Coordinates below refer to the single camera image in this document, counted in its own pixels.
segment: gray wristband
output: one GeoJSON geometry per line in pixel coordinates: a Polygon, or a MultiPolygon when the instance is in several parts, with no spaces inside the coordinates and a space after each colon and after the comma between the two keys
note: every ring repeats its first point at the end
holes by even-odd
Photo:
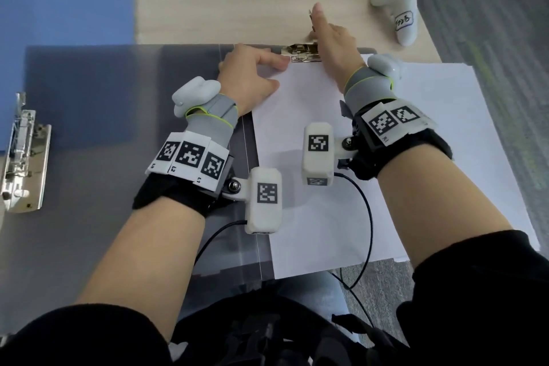
{"type": "Polygon", "coordinates": [[[188,131],[208,136],[227,148],[238,121],[238,110],[233,99],[218,94],[207,103],[190,108],[185,116],[188,131]]]}
{"type": "Polygon", "coordinates": [[[345,103],[353,116],[364,107],[382,100],[396,100],[392,81],[366,65],[359,68],[345,85],[345,103]]]}

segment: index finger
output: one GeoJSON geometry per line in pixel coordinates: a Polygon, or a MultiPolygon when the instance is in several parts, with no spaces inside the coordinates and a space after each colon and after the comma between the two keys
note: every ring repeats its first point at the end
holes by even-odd
{"type": "Polygon", "coordinates": [[[286,70],[286,68],[288,68],[288,64],[290,63],[290,57],[261,50],[259,48],[254,48],[254,55],[256,64],[270,65],[280,71],[286,70]]]}
{"type": "Polygon", "coordinates": [[[326,16],[324,16],[322,5],[318,2],[312,7],[311,20],[317,36],[322,37],[332,32],[332,28],[328,24],[326,16]]]}

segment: black cable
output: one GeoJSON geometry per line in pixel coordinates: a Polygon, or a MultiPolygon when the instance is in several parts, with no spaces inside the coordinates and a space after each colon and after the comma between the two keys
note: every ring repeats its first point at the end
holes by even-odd
{"type": "Polygon", "coordinates": [[[210,237],[208,240],[206,240],[206,243],[202,246],[202,249],[200,249],[200,251],[198,252],[198,254],[196,255],[196,259],[194,260],[194,264],[196,265],[196,263],[198,262],[198,259],[200,259],[200,257],[202,256],[202,253],[204,253],[204,251],[206,250],[206,248],[208,247],[208,245],[212,242],[213,239],[215,239],[217,237],[217,235],[219,233],[221,233],[222,231],[224,231],[225,229],[228,229],[229,227],[231,226],[235,226],[237,224],[248,224],[248,221],[247,220],[238,220],[237,222],[232,222],[232,223],[229,223],[229,224],[226,224],[224,225],[221,229],[219,229],[218,231],[216,231],[212,237],[210,237]]]}
{"type": "Polygon", "coordinates": [[[337,279],[339,282],[341,282],[341,284],[345,287],[345,289],[347,289],[348,292],[351,293],[351,295],[353,295],[353,297],[355,298],[356,302],[359,303],[360,307],[362,308],[362,310],[364,311],[364,314],[366,314],[366,318],[368,319],[368,321],[370,322],[370,324],[372,325],[372,327],[374,327],[374,323],[372,321],[372,318],[370,317],[370,315],[368,314],[368,312],[366,311],[366,308],[364,308],[364,305],[362,305],[362,302],[360,302],[359,298],[356,296],[355,292],[352,290],[352,289],[349,289],[346,285],[345,282],[343,282],[343,280],[341,280],[340,278],[338,278],[337,275],[334,275],[332,272],[328,272],[330,275],[332,275],[335,279],[337,279]]]}
{"type": "Polygon", "coordinates": [[[344,288],[347,291],[351,291],[360,282],[360,279],[362,278],[362,275],[366,270],[368,262],[370,261],[370,256],[372,254],[373,236],[374,236],[374,220],[372,217],[372,209],[370,208],[370,204],[368,203],[368,200],[364,195],[364,192],[362,192],[362,189],[359,187],[359,185],[356,182],[354,182],[351,178],[349,178],[347,175],[341,174],[340,172],[335,172],[334,176],[345,178],[347,181],[351,182],[355,186],[355,188],[359,191],[360,195],[362,196],[364,203],[366,203],[366,207],[368,209],[368,217],[370,218],[370,245],[368,247],[368,255],[366,256],[366,262],[364,262],[364,266],[362,267],[362,270],[360,271],[359,276],[356,278],[355,282],[353,282],[353,284],[349,286],[343,281],[342,271],[341,269],[339,270],[339,275],[341,275],[341,283],[343,284],[344,288]]]}

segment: person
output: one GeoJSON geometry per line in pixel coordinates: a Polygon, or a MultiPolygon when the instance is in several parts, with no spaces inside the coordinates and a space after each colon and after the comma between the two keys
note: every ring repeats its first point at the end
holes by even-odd
{"type": "MultiPolygon", "coordinates": [[[[312,22],[322,64],[345,92],[350,77],[365,67],[355,39],[328,23],[319,3],[312,22]]],[[[259,77],[257,64],[284,70],[288,61],[237,45],[220,64],[221,92],[235,101],[240,116],[248,113],[279,85],[259,77]]],[[[265,353],[269,342],[278,357],[246,364],[309,364],[309,357],[315,364],[545,363],[549,262],[527,236],[429,142],[404,148],[377,179],[415,270],[413,298],[396,312],[407,346],[339,317],[340,325],[375,340],[376,347],[366,349],[312,311],[263,289],[176,324],[205,218],[161,196],[132,213],[75,304],[25,326],[0,349],[0,363],[169,364],[166,342],[172,341],[188,342],[180,364],[229,364],[231,350],[251,356],[246,338],[264,324],[271,328],[256,349],[265,353]]]]}

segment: floor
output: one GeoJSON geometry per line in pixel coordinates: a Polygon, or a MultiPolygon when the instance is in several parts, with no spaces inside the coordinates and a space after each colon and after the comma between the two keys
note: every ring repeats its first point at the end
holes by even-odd
{"type": "MultiPolygon", "coordinates": [[[[418,0],[443,62],[477,77],[549,257],[549,0],[418,0]]],[[[347,282],[360,266],[344,270],[347,282]]],[[[403,340],[396,307],[413,290],[409,263],[374,262],[354,289],[377,327],[403,340]]],[[[351,311],[364,318],[346,295],[351,311]]]]}

